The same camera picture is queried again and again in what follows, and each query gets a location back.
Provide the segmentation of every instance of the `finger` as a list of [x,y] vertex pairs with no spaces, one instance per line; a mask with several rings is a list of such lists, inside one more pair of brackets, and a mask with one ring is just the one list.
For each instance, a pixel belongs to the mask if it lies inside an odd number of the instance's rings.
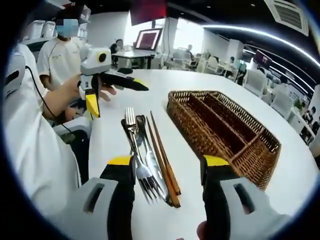
[[117,92],[112,86],[102,86],[101,90],[108,91],[111,95],[116,95]]
[[203,221],[199,224],[199,226],[196,229],[196,234],[198,235],[198,238],[200,240],[205,239],[205,227],[206,227],[207,221]]
[[105,94],[105,93],[102,92],[102,91],[99,92],[99,96],[100,96],[100,98],[102,98],[103,100],[105,100],[105,101],[107,101],[107,102],[110,102],[110,101],[111,101],[110,97],[108,97],[108,95]]

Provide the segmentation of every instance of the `hand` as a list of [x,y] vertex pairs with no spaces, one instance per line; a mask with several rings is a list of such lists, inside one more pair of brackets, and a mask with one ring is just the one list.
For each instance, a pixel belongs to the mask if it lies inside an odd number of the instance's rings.
[[69,122],[75,119],[77,116],[82,116],[82,111],[78,108],[68,107],[65,111],[65,121]]
[[[74,99],[80,97],[79,89],[78,89],[78,82],[80,81],[80,76],[81,76],[80,74],[76,74],[75,76],[71,77],[69,80],[67,80],[63,84],[64,88],[67,91],[66,94],[73,96]],[[101,90],[99,92],[99,97],[109,102],[111,99],[104,91],[109,92],[111,95],[116,95],[117,94],[116,90],[112,86],[102,86],[102,82],[99,77],[98,77],[98,81],[99,81],[99,89]]]

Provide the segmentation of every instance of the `window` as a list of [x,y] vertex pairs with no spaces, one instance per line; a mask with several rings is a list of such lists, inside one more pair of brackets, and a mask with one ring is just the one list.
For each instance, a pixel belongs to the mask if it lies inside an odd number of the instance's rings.
[[187,48],[188,45],[191,44],[191,52],[193,54],[201,53],[204,31],[204,28],[199,24],[179,18],[176,26],[173,48]]
[[133,43],[137,40],[138,34],[141,30],[151,29],[151,28],[152,28],[151,21],[132,26],[131,15],[129,11],[128,18],[126,20],[123,44],[132,46]]
[[162,41],[163,41],[162,39],[163,39],[163,35],[164,35],[165,24],[166,24],[166,19],[165,18],[161,18],[161,19],[155,20],[155,28],[156,29],[162,29],[162,34],[160,36],[158,46],[162,45]]

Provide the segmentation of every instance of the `ceiling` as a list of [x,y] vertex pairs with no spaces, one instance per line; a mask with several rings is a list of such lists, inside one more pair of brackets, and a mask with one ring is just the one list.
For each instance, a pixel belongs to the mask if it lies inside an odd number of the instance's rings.
[[[72,2],[79,1],[82,1],[91,9],[91,14],[128,11],[132,6],[131,2],[143,2],[143,0],[72,0]],[[168,0],[167,2],[184,8],[184,10],[181,10],[181,8],[168,7],[169,17],[183,17],[201,25],[228,24],[263,31],[293,43],[320,62],[320,56],[311,30],[309,30],[309,36],[305,36],[290,27],[277,23],[264,0]],[[313,14],[318,13],[318,10],[320,10],[320,8],[314,7],[312,9]],[[202,15],[202,17],[196,17],[194,16],[194,13]],[[280,63],[296,73],[311,87],[316,85],[314,81],[316,81],[317,84],[320,84],[320,79],[318,79],[320,68],[304,55],[281,42],[265,36],[230,29],[210,29],[210,31],[228,39],[237,39],[244,44],[266,50],[265,53],[270,56],[273,61]],[[282,72],[285,71],[283,68],[279,68],[277,64],[275,67]]]

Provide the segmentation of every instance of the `shelf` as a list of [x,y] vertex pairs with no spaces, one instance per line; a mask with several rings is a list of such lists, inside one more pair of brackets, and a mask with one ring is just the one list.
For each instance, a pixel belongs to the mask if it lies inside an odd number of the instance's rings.
[[62,9],[65,7],[55,3],[54,0],[45,0],[34,11],[33,17],[36,20],[51,20]]
[[45,44],[45,42],[51,39],[53,39],[53,37],[42,37],[39,39],[25,40],[22,42],[22,44],[27,45],[31,52],[38,52]]

